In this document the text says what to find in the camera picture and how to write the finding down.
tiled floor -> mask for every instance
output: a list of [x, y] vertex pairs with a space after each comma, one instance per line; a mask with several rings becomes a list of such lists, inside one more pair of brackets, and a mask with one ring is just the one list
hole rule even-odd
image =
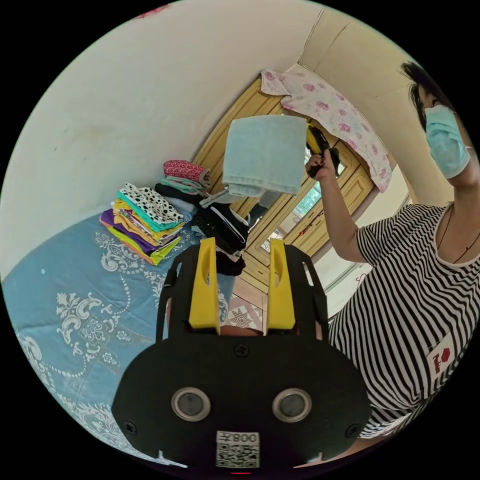
[[263, 331], [263, 321], [267, 318], [267, 302], [266, 293], [237, 278], [228, 307], [226, 324]]

hand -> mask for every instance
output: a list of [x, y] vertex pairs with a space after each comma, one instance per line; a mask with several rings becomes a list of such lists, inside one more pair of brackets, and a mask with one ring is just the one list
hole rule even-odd
[[321, 166], [320, 170], [318, 170], [314, 177], [315, 180], [319, 181], [320, 179], [329, 176], [335, 177], [335, 167], [329, 150], [325, 150], [323, 155], [313, 155], [310, 157], [310, 160], [305, 164], [307, 173], [314, 165]]

surgical mask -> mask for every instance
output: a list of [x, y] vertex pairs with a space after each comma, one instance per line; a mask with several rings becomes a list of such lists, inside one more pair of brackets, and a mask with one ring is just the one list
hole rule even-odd
[[425, 109], [430, 154], [446, 179], [461, 174], [470, 161], [453, 112], [444, 105]]

black and white striped shirt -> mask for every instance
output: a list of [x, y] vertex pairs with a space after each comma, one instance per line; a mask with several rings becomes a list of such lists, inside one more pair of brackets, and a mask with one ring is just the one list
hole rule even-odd
[[362, 438], [415, 418], [449, 378], [480, 317], [480, 255], [451, 264], [436, 233], [448, 208], [407, 205], [359, 228], [373, 267], [330, 324], [329, 342], [363, 375], [372, 406]]

screw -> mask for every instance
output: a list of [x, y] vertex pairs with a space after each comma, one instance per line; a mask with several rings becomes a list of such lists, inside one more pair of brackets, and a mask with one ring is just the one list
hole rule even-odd
[[136, 435], [137, 427], [131, 421], [126, 421], [123, 424], [123, 426], [125, 427], [125, 430], [127, 431], [128, 434]]
[[233, 353], [235, 353], [237, 357], [244, 359], [245, 357], [248, 357], [250, 353], [250, 349], [248, 348], [247, 345], [240, 343], [239, 345], [235, 346], [235, 348], [233, 349]]
[[345, 431], [345, 436], [348, 438], [348, 439], [351, 439], [353, 437], [356, 437], [357, 436], [357, 432], [359, 431], [359, 424], [358, 423], [354, 423], [353, 425], [350, 425], [346, 431]]

